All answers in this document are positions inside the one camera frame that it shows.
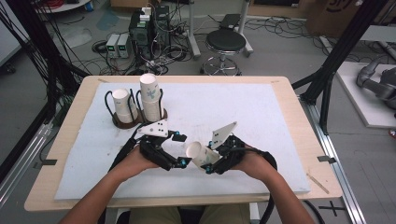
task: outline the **forearm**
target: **forearm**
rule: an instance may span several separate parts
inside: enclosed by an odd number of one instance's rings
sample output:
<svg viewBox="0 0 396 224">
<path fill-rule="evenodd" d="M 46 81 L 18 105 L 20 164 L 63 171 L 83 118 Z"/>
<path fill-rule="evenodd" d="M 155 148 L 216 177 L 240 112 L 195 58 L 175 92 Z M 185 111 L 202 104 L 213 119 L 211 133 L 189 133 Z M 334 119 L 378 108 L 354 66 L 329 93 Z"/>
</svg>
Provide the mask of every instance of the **forearm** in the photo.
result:
<svg viewBox="0 0 396 224">
<path fill-rule="evenodd" d="M 268 179 L 262 180 L 262 182 L 271 192 L 282 223 L 314 223 L 301 201 L 277 171 L 274 171 Z"/>
<path fill-rule="evenodd" d="M 88 192 L 60 223 L 96 223 L 122 181 L 112 175 L 105 175 Z"/>
</svg>

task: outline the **power supply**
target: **power supply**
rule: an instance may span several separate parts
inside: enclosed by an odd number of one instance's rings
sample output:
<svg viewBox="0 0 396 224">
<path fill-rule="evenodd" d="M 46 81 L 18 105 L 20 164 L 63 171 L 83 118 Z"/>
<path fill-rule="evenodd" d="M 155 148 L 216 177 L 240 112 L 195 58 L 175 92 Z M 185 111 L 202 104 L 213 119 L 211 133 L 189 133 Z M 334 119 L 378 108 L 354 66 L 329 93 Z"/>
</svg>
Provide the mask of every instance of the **power supply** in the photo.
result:
<svg viewBox="0 0 396 224">
<path fill-rule="evenodd" d="M 119 42 L 120 35 L 111 35 L 111 37 L 107 40 L 106 48 L 107 48 L 107 56 L 109 58 L 119 58 L 119 49 L 117 48 L 117 43 Z"/>
<path fill-rule="evenodd" d="M 117 43 L 119 54 L 121 58 L 129 58 L 132 52 L 131 37 L 128 34 L 120 35 L 119 42 Z"/>
</svg>

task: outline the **cardboard box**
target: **cardboard box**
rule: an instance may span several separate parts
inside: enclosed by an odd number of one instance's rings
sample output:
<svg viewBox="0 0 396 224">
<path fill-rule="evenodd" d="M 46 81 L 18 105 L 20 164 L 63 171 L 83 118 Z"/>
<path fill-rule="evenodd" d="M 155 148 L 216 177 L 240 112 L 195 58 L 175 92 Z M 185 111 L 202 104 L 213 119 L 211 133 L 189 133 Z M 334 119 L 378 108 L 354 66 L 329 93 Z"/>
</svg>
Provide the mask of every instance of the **cardboard box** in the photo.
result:
<svg viewBox="0 0 396 224">
<path fill-rule="evenodd" d="M 358 0 L 318 0 L 306 19 L 311 35 L 340 37 L 359 9 Z"/>
<path fill-rule="evenodd" d="M 152 5 L 156 6 L 156 4 L 161 3 L 161 0 L 110 0 L 110 4 L 112 7 L 150 7 Z"/>
</svg>

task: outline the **stool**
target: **stool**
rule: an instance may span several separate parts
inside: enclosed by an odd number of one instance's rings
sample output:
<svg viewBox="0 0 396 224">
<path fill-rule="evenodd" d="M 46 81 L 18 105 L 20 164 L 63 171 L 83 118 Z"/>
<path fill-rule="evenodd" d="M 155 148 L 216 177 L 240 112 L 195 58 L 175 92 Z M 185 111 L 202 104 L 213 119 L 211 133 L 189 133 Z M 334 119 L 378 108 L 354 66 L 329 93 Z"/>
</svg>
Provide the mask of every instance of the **stool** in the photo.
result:
<svg viewBox="0 0 396 224">
<path fill-rule="evenodd" d="M 210 50 L 220 54 L 220 56 L 209 58 L 202 65 L 201 74 L 205 73 L 211 76 L 221 72 L 226 76 L 240 76 L 241 72 L 236 63 L 226 58 L 226 56 L 239 53 L 245 47 L 246 43 L 247 41 L 242 35 L 232 30 L 219 29 L 209 33 L 206 37 L 206 46 Z"/>
</svg>

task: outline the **human arm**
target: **human arm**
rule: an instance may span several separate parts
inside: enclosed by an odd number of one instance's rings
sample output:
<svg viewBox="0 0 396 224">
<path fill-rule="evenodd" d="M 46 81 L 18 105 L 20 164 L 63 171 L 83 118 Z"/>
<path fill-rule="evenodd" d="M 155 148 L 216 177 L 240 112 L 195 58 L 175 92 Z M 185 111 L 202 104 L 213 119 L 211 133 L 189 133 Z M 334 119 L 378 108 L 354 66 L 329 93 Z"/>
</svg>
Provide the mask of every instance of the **human arm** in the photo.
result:
<svg viewBox="0 0 396 224">
<path fill-rule="evenodd" d="M 271 192 L 282 223 L 314 223 L 283 176 L 268 161 L 255 152 L 246 152 L 234 169 L 260 180 Z"/>
<path fill-rule="evenodd" d="M 105 210 L 119 185 L 149 168 L 158 167 L 146 160 L 139 151 L 139 145 L 114 169 L 108 172 L 59 222 L 65 223 L 96 223 Z"/>
</svg>

